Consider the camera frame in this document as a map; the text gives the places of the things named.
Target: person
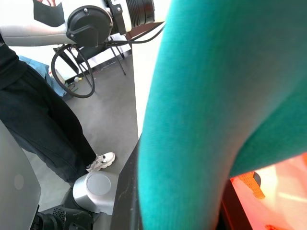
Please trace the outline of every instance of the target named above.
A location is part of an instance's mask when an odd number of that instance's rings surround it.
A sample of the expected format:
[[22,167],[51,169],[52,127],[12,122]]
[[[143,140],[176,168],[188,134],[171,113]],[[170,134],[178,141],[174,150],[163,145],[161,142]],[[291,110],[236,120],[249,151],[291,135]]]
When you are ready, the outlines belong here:
[[0,120],[23,149],[68,183],[115,160],[112,152],[94,153],[73,111],[1,38]]
[[306,7],[172,0],[138,160],[145,230],[215,229],[229,177],[307,151]]

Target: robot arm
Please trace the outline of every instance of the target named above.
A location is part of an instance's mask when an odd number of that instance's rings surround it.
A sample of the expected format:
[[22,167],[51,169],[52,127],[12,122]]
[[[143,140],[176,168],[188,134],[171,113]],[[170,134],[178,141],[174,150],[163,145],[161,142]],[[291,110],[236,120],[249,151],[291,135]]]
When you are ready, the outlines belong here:
[[50,7],[37,0],[5,1],[0,35],[9,46],[75,44],[95,47],[110,35],[122,35],[146,23],[163,22],[155,0],[63,0]]

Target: gray surface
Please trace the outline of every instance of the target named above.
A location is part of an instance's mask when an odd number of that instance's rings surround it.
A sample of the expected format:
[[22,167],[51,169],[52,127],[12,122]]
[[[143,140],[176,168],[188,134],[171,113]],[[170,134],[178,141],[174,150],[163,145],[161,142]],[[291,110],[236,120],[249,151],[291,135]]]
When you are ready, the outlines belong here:
[[[138,141],[132,56],[121,61],[127,75],[118,63],[95,73],[96,92],[87,99],[67,101],[83,126],[87,140],[98,155],[115,152],[116,160],[104,171],[121,171]],[[69,185],[61,180],[34,154],[26,153],[40,182],[42,195],[40,210],[61,203]],[[110,216],[102,215],[94,226],[109,225]]]
[[1,121],[0,149],[1,229],[30,229],[40,186],[28,159]]

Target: metal base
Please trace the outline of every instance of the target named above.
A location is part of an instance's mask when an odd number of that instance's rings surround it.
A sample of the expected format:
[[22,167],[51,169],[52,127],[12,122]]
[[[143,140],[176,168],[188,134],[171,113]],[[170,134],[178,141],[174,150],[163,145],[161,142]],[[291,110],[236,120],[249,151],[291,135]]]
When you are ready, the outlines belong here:
[[118,175],[91,172],[80,177],[73,187],[73,198],[80,207],[94,213],[112,215]]

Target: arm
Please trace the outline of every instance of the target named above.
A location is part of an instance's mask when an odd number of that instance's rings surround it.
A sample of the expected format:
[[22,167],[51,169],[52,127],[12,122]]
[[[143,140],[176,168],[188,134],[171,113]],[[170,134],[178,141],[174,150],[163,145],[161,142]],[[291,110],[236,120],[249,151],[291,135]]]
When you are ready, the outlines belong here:
[[[259,130],[267,133],[262,124],[305,84],[306,6],[303,0],[173,0],[140,149],[146,230],[213,229],[238,152],[245,160],[232,175],[265,165],[258,160],[265,151],[242,147]],[[297,154],[287,150],[283,159]],[[280,159],[275,153],[270,163]]]
[[164,20],[154,11],[153,0],[63,0],[56,7],[40,1],[1,3],[0,34],[7,45],[96,47],[112,34]]

